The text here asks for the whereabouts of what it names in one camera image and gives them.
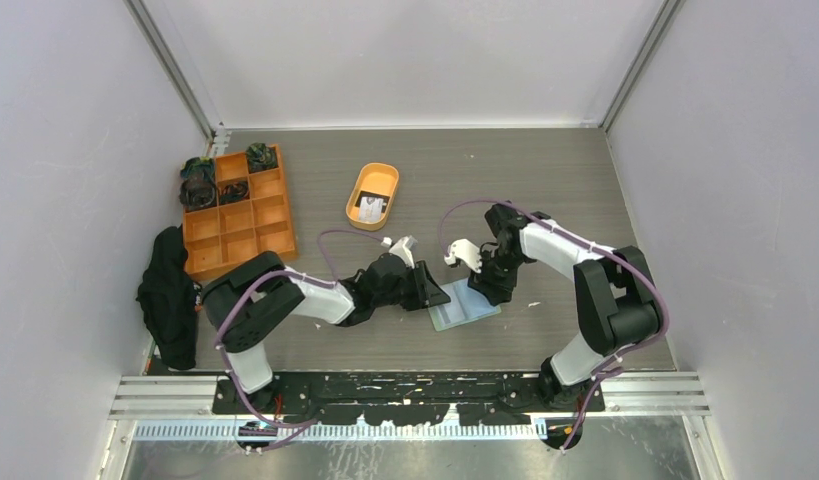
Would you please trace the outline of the green card holder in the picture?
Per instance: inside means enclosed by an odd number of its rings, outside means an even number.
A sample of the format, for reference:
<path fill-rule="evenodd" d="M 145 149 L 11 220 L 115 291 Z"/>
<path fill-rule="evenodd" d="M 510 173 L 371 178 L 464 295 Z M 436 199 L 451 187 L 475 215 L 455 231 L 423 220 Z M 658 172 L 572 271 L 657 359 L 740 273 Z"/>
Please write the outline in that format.
<path fill-rule="evenodd" d="M 497 315 L 500 306 L 492 306 L 479 292 L 468 286 L 468 279 L 462 279 L 442 286 L 449 296 L 448 303 L 429 309 L 430 318 L 437 332 L 472 323 Z"/>

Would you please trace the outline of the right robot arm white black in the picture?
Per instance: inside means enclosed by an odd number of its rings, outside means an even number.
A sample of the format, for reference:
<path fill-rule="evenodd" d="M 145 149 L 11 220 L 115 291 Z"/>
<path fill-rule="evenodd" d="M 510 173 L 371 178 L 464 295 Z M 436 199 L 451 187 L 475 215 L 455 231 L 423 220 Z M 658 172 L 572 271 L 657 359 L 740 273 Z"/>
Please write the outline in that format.
<path fill-rule="evenodd" d="M 497 203 L 484 215 L 494 241 L 476 248 L 468 285 L 493 306 L 511 301 L 524 264 L 542 263 L 572 281 L 578 332 L 540 366 L 536 393 L 562 411 L 587 395 L 598 371 L 662 330 L 664 313 L 643 253 L 591 245 L 549 216 Z"/>

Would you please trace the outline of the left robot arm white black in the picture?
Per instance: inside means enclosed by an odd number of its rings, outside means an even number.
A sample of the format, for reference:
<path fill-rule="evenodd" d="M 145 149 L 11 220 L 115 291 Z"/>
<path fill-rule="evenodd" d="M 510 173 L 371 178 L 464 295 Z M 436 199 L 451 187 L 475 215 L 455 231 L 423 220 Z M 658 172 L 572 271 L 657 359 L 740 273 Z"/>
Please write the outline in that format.
<path fill-rule="evenodd" d="M 423 261 L 383 253 L 354 275 L 334 281 L 308 276 L 261 253 L 202 290 L 202 306 L 216 329 L 240 403 L 254 413 L 270 409 L 277 397 L 264 343 L 291 316 L 348 328 L 368 321 L 376 310 L 398 306 L 407 312 L 446 305 L 451 297 Z"/>

